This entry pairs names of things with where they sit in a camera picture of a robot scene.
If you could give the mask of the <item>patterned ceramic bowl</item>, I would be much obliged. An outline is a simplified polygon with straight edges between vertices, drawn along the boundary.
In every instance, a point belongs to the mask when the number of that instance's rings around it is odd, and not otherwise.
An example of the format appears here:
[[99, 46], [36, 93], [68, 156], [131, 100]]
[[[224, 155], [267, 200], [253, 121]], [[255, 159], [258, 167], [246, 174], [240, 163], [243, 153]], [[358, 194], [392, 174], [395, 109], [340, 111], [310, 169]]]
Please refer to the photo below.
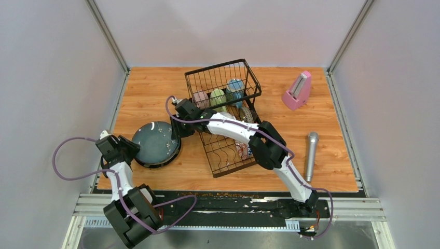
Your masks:
[[254, 116], [251, 110], [246, 106], [239, 108], [239, 116], [242, 122], [254, 123]]

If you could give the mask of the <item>red and blue patterned bowl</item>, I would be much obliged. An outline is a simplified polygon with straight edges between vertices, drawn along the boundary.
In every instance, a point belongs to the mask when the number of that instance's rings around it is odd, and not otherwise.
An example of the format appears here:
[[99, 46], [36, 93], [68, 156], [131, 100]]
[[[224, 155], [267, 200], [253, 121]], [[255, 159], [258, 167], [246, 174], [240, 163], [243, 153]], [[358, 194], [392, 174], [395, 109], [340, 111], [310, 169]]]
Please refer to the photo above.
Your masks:
[[246, 160], [251, 157], [252, 151], [251, 151], [250, 147], [248, 146], [248, 144], [236, 141], [235, 146], [236, 146], [236, 150], [238, 152], [238, 155], [242, 160]]

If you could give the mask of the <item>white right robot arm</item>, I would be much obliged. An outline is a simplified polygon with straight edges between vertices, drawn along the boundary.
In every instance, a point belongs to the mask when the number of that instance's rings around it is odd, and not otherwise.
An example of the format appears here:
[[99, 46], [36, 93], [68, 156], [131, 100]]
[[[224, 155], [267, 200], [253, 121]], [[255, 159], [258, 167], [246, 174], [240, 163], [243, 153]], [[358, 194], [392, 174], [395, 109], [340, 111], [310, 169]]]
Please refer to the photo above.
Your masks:
[[266, 170], [274, 171], [288, 188], [300, 215], [307, 217], [317, 210], [317, 191], [295, 168], [292, 162], [294, 153], [287, 148], [285, 140], [271, 123], [242, 122], [213, 109], [201, 110], [189, 99], [169, 96], [167, 101], [172, 103], [176, 111], [170, 115], [172, 124], [177, 128], [176, 136], [186, 137], [194, 132], [205, 132], [245, 143], [256, 163]]

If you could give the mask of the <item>blue-grey ceramic plate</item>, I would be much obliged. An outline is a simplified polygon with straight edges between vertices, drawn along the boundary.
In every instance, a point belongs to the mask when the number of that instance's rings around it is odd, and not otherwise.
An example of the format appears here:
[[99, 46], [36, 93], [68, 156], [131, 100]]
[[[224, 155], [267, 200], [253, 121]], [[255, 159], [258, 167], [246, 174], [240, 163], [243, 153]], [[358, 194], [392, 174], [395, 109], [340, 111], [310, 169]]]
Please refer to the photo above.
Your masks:
[[139, 128], [133, 138], [132, 142], [139, 144], [145, 150], [150, 149], [164, 149], [166, 147], [174, 149], [181, 140], [173, 140], [171, 124], [164, 121], [150, 122]]

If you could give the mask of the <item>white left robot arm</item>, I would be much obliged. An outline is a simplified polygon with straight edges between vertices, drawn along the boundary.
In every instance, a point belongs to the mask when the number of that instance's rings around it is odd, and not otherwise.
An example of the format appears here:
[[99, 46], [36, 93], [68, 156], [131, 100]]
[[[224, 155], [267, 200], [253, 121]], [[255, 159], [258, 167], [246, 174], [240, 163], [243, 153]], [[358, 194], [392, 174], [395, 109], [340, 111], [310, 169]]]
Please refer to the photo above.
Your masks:
[[102, 154], [102, 169], [112, 186], [110, 204], [104, 215], [127, 248], [134, 248], [155, 233], [163, 221], [158, 213], [159, 200], [145, 184], [135, 186], [131, 162], [140, 145], [123, 136], [101, 132], [95, 143]]

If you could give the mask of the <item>light green mug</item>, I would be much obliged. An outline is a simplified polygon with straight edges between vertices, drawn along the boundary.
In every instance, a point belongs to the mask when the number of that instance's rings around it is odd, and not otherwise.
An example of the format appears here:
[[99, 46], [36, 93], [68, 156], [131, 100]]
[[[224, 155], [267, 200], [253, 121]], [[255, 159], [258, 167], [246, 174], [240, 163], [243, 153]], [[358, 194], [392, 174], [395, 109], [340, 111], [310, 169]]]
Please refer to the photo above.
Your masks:
[[214, 106], [224, 104], [227, 102], [226, 95], [223, 90], [221, 89], [214, 89], [210, 94], [210, 104], [213, 110], [217, 112], [227, 112], [226, 106], [221, 106], [214, 108]]

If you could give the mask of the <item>white zigzag ceramic bowl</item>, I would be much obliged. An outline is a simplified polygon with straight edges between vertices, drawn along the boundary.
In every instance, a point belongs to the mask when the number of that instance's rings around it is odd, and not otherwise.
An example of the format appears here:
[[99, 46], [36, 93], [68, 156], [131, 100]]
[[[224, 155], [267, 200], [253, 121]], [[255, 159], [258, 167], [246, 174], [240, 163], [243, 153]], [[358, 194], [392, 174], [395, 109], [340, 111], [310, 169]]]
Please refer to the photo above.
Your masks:
[[230, 113], [228, 113], [228, 112], [219, 112], [219, 114], [221, 114], [221, 115], [223, 115], [223, 116], [225, 116], [225, 117], [227, 117], [227, 118], [229, 118], [229, 119], [234, 119], [234, 120], [236, 120], [235, 116], [232, 115], [232, 114], [230, 114]]

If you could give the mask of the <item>blue butterfly mug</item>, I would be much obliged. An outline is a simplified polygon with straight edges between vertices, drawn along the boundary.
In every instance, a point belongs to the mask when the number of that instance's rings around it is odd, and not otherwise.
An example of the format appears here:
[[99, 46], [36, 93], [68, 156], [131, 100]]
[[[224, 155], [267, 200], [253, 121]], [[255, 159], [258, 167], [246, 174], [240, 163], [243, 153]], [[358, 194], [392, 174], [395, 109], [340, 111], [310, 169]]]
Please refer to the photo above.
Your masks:
[[241, 79], [231, 79], [226, 86], [227, 101], [240, 100], [244, 97], [244, 83]]

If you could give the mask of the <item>pink ceramic mug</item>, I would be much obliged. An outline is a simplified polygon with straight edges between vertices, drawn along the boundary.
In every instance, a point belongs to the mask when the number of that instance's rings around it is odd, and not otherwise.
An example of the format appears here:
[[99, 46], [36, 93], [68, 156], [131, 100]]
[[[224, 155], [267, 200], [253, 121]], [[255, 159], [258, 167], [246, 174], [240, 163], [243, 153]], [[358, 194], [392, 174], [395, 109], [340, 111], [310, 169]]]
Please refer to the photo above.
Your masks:
[[193, 101], [199, 109], [206, 109], [210, 107], [210, 100], [204, 91], [198, 91], [193, 94]]

